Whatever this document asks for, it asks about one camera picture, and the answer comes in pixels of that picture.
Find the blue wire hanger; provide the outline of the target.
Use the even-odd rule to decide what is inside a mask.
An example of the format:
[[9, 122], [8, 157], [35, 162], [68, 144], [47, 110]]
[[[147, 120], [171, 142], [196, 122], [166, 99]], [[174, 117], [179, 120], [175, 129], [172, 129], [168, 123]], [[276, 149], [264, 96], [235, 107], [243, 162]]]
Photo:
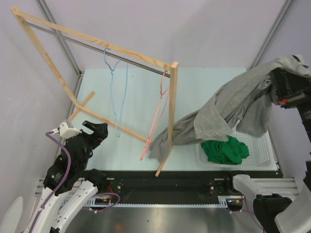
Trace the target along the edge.
[[125, 83], [124, 85], [120, 85], [121, 83], [120, 81], [117, 81], [117, 78], [115, 77], [115, 73], [116, 73], [119, 63], [121, 63], [121, 60], [116, 58], [116, 62], [114, 64], [109, 63], [108, 58], [107, 58], [109, 51], [110, 51], [109, 48], [104, 49], [103, 59], [104, 59], [104, 63], [107, 65], [110, 71], [109, 93], [110, 93], [113, 117], [116, 123], [115, 134], [119, 138], [121, 136], [123, 110], [124, 110], [125, 99], [127, 96], [127, 88], [128, 88], [128, 65], [126, 65], [126, 69], [125, 69], [125, 78], [124, 78]]

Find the grey adidas t shirt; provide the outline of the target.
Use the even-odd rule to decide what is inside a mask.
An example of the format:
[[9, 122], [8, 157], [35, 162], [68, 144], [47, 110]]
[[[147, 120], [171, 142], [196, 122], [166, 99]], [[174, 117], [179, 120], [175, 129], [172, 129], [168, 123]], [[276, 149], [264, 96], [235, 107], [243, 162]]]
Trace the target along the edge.
[[170, 146], [227, 141], [234, 128], [254, 137], [263, 136], [272, 104], [276, 104], [271, 73], [278, 68], [311, 79], [301, 55], [284, 55], [249, 69], [221, 86], [199, 110], [175, 122], [171, 143], [168, 129], [153, 139], [149, 158], [162, 162], [169, 155]]

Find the pink wire hanger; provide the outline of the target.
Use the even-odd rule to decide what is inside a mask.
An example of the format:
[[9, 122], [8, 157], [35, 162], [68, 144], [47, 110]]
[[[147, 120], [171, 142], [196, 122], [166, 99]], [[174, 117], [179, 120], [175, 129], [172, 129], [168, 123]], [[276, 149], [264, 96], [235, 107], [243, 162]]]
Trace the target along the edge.
[[[152, 142], [152, 139], [156, 133], [156, 130], [159, 126], [159, 123], [162, 119], [162, 116], [163, 116], [163, 113], [164, 113], [164, 110], [167, 106], [167, 103], [168, 103], [168, 100], [169, 100], [169, 94], [170, 94], [170, 86], [168, 86], [167, 88], [163, 88], [163, 81], [164, 81], [164, 77], [165, 77], [165, 74], [167, 74], [167, 70], [165, 70], [162, 74], [162, 78], [161, 78], [161, 82], [160, 82], [160, 98], [159, 98], [159, 102], [158, 102], [158, 105], [157, 105], [157, 108], [156, 108], [156, 111], [155, 111], [155, 115], [154, 115], [154, 118], [153, 118], [153, 122], [151, 124], [151, 127], [150, 127], [150, 131], [149, 131], [149, 134], [148, 134], [148, 137], [147, 137], [147, 141], [145, 143], [145, 146], [144, 146], [144, 149], [143, 149], [143, 152], [141, 154], [141, 157], [140, 157], [140, 160], [142, 161], [147, 153], [147, 150]], [[162, 103], [162, 100], [163, 100], [163, 97], [166, 95], [166, 100], [164, 102], [164, 106], [162, 108], [162, 111], [161, 113], [159, 113], [160, 111], [160, 107], [161, 107], [161, 103]]]

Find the green t shirt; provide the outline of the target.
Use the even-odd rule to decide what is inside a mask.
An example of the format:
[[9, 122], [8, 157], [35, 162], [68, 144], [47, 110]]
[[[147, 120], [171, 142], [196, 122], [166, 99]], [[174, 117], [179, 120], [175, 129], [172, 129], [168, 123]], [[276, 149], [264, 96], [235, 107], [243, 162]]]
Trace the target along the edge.
[[201, 143], [207, 160], [216, 164], [241, 165], [250, 156], [248, 146], [237, 138], [227, 136], [227, 141], [209, 140]]

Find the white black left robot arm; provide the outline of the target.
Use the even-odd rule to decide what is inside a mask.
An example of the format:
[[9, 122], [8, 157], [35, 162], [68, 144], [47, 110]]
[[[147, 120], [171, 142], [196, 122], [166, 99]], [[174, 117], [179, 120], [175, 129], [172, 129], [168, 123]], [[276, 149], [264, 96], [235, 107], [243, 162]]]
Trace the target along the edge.
[[86, 167], [93, 151], [108, 137], [108, 124], [85, 120], [82, 125], [92, 133], [73, 127], [66, 119], [45, 134], [61, 147], [61, 153], [47, 171], [39, 204], [25, 232], [65, 232], [84, 204], [107, 190], [107, 176]]

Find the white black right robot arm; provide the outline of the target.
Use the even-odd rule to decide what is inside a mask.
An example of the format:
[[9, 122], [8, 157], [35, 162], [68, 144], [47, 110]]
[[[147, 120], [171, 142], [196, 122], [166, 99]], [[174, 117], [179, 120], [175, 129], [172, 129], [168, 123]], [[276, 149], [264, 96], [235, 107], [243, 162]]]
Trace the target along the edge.
[[[311, 77], [277, 68], [270, 73], [276, 104], [297, 108], [302, 124], [311, 134]], [[311, 163], [299, 190], [294, 179], [252, 179], [246, 174], [224, 182], [230, 195], [244, 196], [248, 212], [264, 233], [309, 233], [311, 231]]]

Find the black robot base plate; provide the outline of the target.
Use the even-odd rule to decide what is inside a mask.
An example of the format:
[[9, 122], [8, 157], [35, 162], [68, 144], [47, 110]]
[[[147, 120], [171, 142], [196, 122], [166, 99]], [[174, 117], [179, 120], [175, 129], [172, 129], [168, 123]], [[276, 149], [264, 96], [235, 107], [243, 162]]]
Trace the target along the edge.
[[203, 204], [218, 196], [242, 196], [233, 188], [233, 176], [283, 178], [281, 171], [105, 171], [112, 202]]

